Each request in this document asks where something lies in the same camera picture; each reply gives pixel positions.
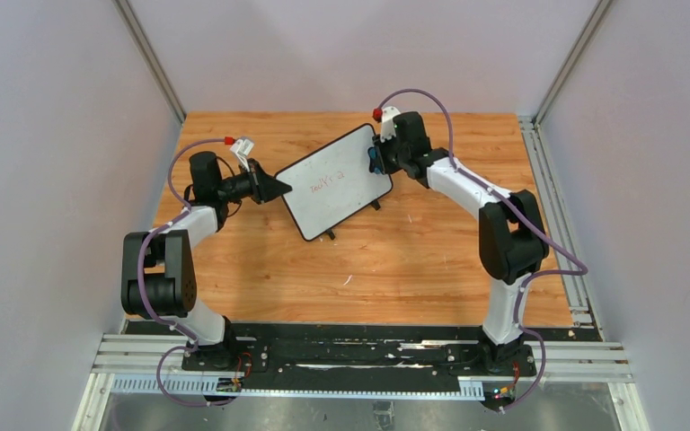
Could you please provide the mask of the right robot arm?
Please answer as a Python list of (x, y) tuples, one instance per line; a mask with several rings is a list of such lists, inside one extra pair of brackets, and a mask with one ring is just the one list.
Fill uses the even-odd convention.
[(368, 150), (371, 172), (405, 172), (425, 188), (450, 198), (477, 221), (479, 259), (491, 277), (479, 355), (490, 366), (513, 358), (523, 344), (524, 283), (549, 254), (540, 237), (544, 227), (535, 195), (496, 186), (464, 167), (447, 149), (432, 147), (416, 111), (376, 108), (373, 118), (380, 133)]

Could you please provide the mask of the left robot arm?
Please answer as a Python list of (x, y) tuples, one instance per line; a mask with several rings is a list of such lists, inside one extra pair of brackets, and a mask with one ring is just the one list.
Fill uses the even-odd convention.
[(239, 206), (246, 198), (261, 205), (292, 187), (254, 159), (229, 177), (213, 152), (195, 153), (189, 164), (191, 184), (182, 197), (182, 211), (160, 227), (129, 233), (123, 240), (121, 305), (127, 314), (180, 332), (192, 351), (231, 357), (238, 350), (231, 322), (198, 298), (192, 252), (224, 227), (230, 205)]

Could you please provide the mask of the white whiteboard black frame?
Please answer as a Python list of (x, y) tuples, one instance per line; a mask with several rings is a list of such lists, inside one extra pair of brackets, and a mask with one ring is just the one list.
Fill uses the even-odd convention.
[(358, 211), (378, 204), (394, 187), (369, 170), (374, 127), (363, 124), (275, 174), (292, 190), (283, 202), (303, 240), (311, 242)]

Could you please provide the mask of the blue black whiteboard eraser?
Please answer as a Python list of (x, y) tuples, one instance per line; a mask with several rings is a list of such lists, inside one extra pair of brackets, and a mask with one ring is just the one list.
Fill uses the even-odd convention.
[(383, 175), (383, 163), (378, 148), (376, 146), (369, 147), (367, 154), (369, 157), (369, 171), (374, 174)]

